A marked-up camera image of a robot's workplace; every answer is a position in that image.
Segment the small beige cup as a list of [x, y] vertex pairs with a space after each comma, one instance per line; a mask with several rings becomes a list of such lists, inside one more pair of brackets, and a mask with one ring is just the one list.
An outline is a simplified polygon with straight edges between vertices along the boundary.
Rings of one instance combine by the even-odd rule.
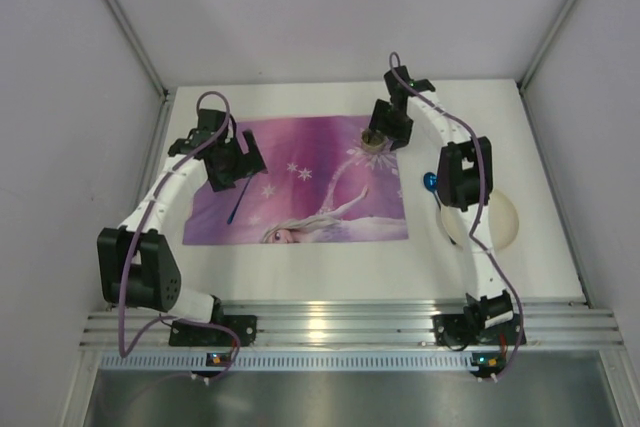
[[376, 155], [383, 153], [388, 144], [388, 138], [378, 131], [367, 128], [361, 133], [360, 147], [366, 154]]

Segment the blue metal fork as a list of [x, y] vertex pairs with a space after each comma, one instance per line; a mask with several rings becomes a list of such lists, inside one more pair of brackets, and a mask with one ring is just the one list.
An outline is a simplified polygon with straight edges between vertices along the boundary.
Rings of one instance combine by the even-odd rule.
[[243, 201], [243, 199], [244, 199], [244, 197], [246, 195], [246, 192], [247, 192], [247, 190], [248, 190], [253, 178], [254, 178], [253, 175], [251, 175], [251, 176], [249, 176], [247, 178], [247, 181], [246, 181], [245, 185], [243, 186], [243, 188], [242, 188], [242, 190], [241, 190], [241, 192], [240, 192], [240, 194], [239, 194], [239, 196], [238, 196], [238, 198], [236, 200], [236, 203], [234, 204], [234, 207], [232, 208], [232, 210], [231, 210], [231, 212], [230, 212], [230, 214], [229, 214], [229, 216], [228, 216], [228, 218], [226, 220], [226, 224], [227, 225], [231, 225], [233, 223], [233, 221], [234, 221], [234, 219], [235, 219], [235, 217], [237, 215], [237, 212], [238, 212], [238, 210], [240, 208], [241, 202]]

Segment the blue metal spoon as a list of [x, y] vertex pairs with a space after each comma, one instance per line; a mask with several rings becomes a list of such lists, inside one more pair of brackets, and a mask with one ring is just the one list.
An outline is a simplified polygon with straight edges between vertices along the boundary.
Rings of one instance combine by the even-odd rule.
[[437, 192], [437, 175], [433, 172], [426, 172], [423, 176], [423, 184], [425, 189], [434, 197], [438, 208], [441, 208], [441, 202]]

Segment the purple printed placemat cloth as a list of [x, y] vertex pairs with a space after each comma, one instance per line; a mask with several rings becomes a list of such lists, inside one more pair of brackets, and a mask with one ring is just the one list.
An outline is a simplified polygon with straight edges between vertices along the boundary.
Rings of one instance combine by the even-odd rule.
[[226, 220], [245, 185], [201, 188], [186, 221], [189, 246], [351, 243], [408, 238], [395, 152], [366, 154], [366, 116], [245, 121], [267, 171], [254, 176], [231, 225]]

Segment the cream round plate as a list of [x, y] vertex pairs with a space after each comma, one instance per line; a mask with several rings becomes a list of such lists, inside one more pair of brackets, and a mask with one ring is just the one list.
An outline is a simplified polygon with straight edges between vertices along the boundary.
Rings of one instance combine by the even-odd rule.
[[[490, 195], [488, 208], [483, 210], [488, 214], [489, 227], [493, 247], [502, 251], [511, 245], [519, 232], [519, 217], [516, 207], [503, 192], [495, 189]], [[441, 207], [438, 214], [438, 223], [441, 232], [446, 235], [449, 242], [457, 249], [464, 249], [463, 243], [467, 242], [468, 230], [462, 231], [454, 218], [455, 209]]]

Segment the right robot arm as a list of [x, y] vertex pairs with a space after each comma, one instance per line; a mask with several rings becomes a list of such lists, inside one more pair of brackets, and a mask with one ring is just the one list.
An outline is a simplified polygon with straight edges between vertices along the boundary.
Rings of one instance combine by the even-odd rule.
[[413, 79], [395, 53], [390, 56], [384, 82], [389, 98], [376, 101], [362, 144], [382, 144], [394, 151], [407, 147], [422, 133], [440, 148], [431, 188], [466, 235], [458, 242], [465, 251], [465, 267], [471, 281], [464, 314], [479, 329], [512, 320], [510, 284], [498, 266], [490, 232], [490, 140], [478, 136], [467, 122], [445, 111], [435, 86], [427, 79]]

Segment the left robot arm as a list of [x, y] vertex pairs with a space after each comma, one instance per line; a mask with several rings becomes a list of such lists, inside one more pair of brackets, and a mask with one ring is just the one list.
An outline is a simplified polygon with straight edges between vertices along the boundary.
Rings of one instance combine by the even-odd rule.
[[156, 181], [134, 211], [103, 229], [97, 251], [104, 299], [123, 313], [143, 308], [197, 323], [218, 323], [221, 300], [183, 283], [178, 257], [196, 193], [236, 189], [266, 169], [253, 132], [227, 111], [201, 109], [197, 124], [170, 147]]

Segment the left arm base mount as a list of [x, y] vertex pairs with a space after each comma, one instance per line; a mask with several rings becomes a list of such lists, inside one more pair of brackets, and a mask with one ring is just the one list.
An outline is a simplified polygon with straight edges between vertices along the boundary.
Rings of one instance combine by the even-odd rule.
[[246, 347], [255, 341], [255, 315], [224, 315], [220, 328], [174, 321], [168, 344], [172, 347]]

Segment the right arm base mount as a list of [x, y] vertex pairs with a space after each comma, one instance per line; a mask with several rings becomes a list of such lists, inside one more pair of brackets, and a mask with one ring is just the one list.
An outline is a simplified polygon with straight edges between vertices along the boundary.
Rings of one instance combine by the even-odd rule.
[[473, 327], [463, 314], [440, 314], [432, 318], [435, 342], [437, 346], [461, 351], [470, 346], [515, 346], [519, 336], [520, 342], [526, 342], [524, 329], [520, 324], [520, 316], [505, 323], [479, 330]]

